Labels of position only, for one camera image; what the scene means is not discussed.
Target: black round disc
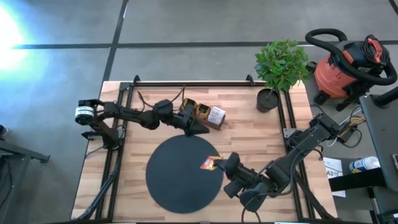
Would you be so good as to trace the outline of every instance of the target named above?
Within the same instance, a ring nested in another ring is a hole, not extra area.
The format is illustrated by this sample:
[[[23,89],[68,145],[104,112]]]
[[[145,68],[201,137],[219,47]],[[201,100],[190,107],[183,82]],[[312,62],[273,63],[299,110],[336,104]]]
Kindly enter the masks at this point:
[[[219,156],[206,140],[196,136],[175,136],[160,144],[146,170],[150,196],[162,208],[190,213],[207,206],[218,194],[223,172],[201,169],[208,156]]]

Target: wooden tabletop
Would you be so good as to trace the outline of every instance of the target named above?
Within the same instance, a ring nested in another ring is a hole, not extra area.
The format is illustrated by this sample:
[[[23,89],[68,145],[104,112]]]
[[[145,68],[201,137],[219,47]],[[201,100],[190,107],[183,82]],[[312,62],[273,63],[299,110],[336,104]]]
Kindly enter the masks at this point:
[[[116,100],[119,84],[120,82],[104,82],[100,99],[102,101]],[[140,91],[148,103],[154,104],[166,98],[174,98],[180,89],[180,87],[135,87],[131,108],[142,108],[136,91]],[[285,155],[277,108],[268,113],[260,113],[256,109],[256,95],[261,89],[262,87],[217,86],[186,87],[185,89],[185,97],[226,111],[226,119],[221,131],[211,129],[210,134],[201,134],[200,137],[212,143],[224,158],[228,158],[231,152],[237,152],[241,157],[241,162],[246,167],[255,170]],[[293,87],[290,97],[298,128],[307,128],[312,114],[304,85]],[[289,126],[284,96],[282,95],[281,98]],[[178,99],[174,104],[176,109],[180,100]],[[106,122],[111,126],[112,119]],[[114,222],[240,222],[243,206],[237,198],[230,199],[223,191],[223,187],[207,207],[183,215],[164,210],[151,198],[145,180],[147,161],[160,143],[179,134],[183,134],[183,131],[164,124],[153,131],[144,129],[136,123],[128,124]],[[101,140],[90,142],[87,152],[98,148],[101,144]],[[318,157],[316,152],[312,152],[305,159],[310,188],[326,210],[336,217],[336,208],[325,166]],[[98,193],[105,158],[106,151],[100,150],[85,159],[72,218],[81,215]],[[224,177],[223,186],[227,183],[228,180]],[[301,191],[300,200],[304,214],[307,216],[305,199]],[[106,202],[103,214],[107,211],[108,203]],[[293,195],[267,197],[258,210],[258,214],[263,222],[297,221]],[[256,222],[257,218],[251,212],[246,212],[245,221]]]

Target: gray floor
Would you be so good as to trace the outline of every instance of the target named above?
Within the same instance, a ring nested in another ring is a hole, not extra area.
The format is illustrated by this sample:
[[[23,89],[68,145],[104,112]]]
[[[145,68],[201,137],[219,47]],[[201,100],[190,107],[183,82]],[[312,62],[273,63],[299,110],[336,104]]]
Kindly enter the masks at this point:
[[[112,41],[121,3],[5,0],[0,7],[9,13],[22,37],[7,33],[14,44],[87,44]],[[397,24],[388,0],[130,0],[120,42],[303,41],[306,32],[321,27],[341,29],[353,40],[368,34],[395,40]],[[393,64],[398,65],[398,46],[387,48]],[[242,80],[248,73],[255,74],[257,51],[257,47],[119,49],[110,80],[132,80],[134,75],[142,80]],[[327,55],[316,47],[305,47],[305,51],[314,61]],[[79,99],[98,97],[108,54],[108,49],[73,49],[12,50],[0,55],[0,63],[10,62],[0,66],[0,123],[11,130],[7,140],[51,155],[48,164],[32,162],[17,198],[13,223],[69,219],[87,145],[80,136],[85,128],[74,122],[75,106]],[[317,87],[313,80],[306,87],[312,100]],[[377,86],[371,92],[390,88]],[[323,109],[342,121],[353,107],[341,113],[332,106]],[[365,124],[361,130],[364,139],[357,148],[336,143],[325,148],[325,155],[374,155]],[[347,198],[336,198],[341,218],[368,219],[363,212],[366,199],[361,195],[353,192]]]

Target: shop vacuum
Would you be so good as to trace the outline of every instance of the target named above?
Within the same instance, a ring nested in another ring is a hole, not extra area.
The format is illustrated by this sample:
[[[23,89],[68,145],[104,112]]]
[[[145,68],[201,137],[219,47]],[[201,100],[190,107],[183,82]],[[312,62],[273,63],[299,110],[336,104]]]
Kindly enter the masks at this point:
[[[339,42],[333,45],[314,38],[321,34],[334,35]],[[350,41],[340,30],[316,29],[307,33],[305,40],[330,52],[319,63],[310,62],[306,66],[315,74],[319,92],[314,102],[319,105],[329,98],[345,98],[336,107],[341,111],[350,103],[357,103],[372,86],[387,86],[397,81],[388,50],[373,35],[368,35],[364,41]],[[386,78],[380,76],[382,71]]]

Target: bright light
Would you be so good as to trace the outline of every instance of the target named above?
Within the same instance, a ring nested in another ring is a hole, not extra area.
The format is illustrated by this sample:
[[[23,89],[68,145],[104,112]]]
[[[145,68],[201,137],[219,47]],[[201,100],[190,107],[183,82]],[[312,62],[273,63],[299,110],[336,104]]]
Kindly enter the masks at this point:
[[[26,50],[11,50],[10,48],[23,43],[23,38],[18,26],[0,5],[0,69],[11,69],[26,55]]]

